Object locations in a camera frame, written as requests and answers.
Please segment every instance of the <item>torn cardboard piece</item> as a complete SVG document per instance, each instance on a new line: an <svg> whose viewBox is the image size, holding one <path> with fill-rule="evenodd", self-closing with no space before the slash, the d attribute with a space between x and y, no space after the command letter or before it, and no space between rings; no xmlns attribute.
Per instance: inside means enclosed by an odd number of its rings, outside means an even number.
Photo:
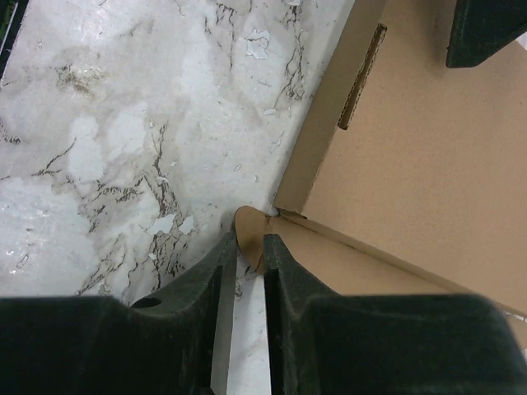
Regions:
<svg viewBox="0 0 527 395"><path fill-rule="evenodd" d="M348 129L320 116L314 131L308 122L323 107L313 102L275 206L526 316L527 51L515 42L476 68L447 69L450 6L386 3L388 30ZM320 87L338 77L326 74ZM321 139L326 149L315 155Z"/></svg>
<svg viewBox="0 0 527 395"><path fill-rule="evenodd" d="M277 234L295 260L341 295L418 295L450 293L410 272L338 243L283 217L266 216L252 207L235 215L238 245L244 258L264 273L264 235ZM527 348L527 323L507 317L516 339Z"/></svg>

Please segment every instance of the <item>cardboard flap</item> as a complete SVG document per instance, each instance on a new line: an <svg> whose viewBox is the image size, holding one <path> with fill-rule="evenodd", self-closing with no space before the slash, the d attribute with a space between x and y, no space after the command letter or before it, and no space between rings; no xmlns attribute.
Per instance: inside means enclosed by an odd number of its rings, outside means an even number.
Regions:
<svg viewBox="0 0 527 395"><path fill-rule="evenodd" d="M252 207L236 212L235 228L244 258L261 274L264 235L278 234L295 260L341 295L441 294L446 288L361 253L281 217L266 216ZM527 323L507 321L522 347L527 347Z"/></svg>

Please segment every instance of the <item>peeling paint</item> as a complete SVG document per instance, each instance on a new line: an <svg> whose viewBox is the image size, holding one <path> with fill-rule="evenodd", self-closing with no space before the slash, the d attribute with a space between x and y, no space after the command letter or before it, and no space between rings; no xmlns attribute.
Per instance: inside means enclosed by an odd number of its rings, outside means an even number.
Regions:
<svg viewBox="0 0 527 395"><path fill-rule="evenodd" d="M181 226L179 227L180 232L184 235L188 235L194 229L194 216L187 216Z"/></svg>
<svg viewBox="0 0 527 395"><path fill-rule="evenodd" d="M157 232L168 233L172 229L172 224L174 223L175 214L169 214L162 218L157 218L154 221L154 224L148 228L147 233L149 235L157 235Z"/></svg>

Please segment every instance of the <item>white marble surface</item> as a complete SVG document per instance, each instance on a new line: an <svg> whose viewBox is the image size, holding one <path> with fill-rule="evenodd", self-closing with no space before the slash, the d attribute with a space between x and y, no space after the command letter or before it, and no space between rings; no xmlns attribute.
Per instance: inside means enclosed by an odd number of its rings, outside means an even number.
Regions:
<svg viewBox="0 0 527 395"><path fill-rule="evenodd" d="M0 294L131 303L267 211L351 5L31 0L0 90Z"/></svg>

